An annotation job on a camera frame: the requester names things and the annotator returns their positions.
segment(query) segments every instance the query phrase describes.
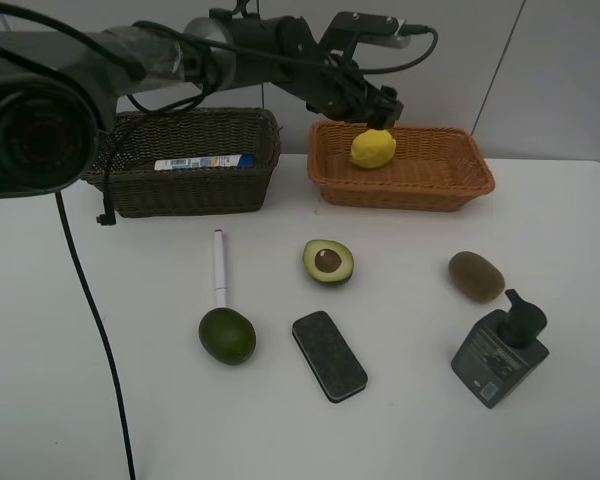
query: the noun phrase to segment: kiwi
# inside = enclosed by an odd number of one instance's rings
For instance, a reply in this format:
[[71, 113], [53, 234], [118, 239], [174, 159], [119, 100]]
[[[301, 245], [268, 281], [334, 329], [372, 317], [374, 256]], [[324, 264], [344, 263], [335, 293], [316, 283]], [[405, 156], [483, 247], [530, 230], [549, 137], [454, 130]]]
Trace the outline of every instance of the kiwi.
[[449, 275], [458, 290], [478, 303], [494, 300], [505, 288], [502, 273], [473, 252], [455, 254], [449, 262]]

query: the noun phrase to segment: marker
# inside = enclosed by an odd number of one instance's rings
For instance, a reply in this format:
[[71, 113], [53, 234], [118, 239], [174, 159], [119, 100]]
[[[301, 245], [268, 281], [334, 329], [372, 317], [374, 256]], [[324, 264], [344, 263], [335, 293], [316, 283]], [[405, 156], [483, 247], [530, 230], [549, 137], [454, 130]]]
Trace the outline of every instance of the marker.
[[227, 279], [224, 266], [224, 238], [222, 230], [213, 232], [213, 271], [216, 308], [227, 306]]

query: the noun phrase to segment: gray bottle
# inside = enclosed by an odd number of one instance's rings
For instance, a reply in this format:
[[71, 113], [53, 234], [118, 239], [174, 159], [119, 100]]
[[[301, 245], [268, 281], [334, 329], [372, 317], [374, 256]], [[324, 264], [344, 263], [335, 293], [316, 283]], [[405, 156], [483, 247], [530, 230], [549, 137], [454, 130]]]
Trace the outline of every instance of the gray bottle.
[[451, 361], [456, 375], [488, 408], [509, 395], [549, 355], [536, 338], [547, 326], [545, 314], [515, 290], [505, 295], [511, 310], [495, 310], [478, 321]]

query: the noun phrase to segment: whole avocado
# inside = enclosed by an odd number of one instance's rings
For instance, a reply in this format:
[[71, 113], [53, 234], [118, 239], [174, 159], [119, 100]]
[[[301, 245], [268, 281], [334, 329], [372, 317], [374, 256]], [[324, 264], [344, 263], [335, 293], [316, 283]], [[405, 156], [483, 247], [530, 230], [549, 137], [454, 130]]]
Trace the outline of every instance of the whole avocado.
[[253, 325], [230, 308], [215, 308], [202, 317], [198, 337], [209, 355], [226, 365], [246, 362], [256, 349]]

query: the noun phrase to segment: green avocado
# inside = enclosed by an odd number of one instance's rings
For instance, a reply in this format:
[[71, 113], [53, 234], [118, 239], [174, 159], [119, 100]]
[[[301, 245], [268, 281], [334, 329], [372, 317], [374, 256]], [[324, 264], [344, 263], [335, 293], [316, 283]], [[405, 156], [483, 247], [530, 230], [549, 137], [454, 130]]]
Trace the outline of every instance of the green avocado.
[[304, 268], [324, 285], [341, 285], [353, 275], [353, 254], [338, 242], [311, 240], [302, 254]]
[[204, 349], [226, 365], [246, 362], [256, 349], [256, 331], [251, 322], [230, 308], [215, 308], [198, 327]]

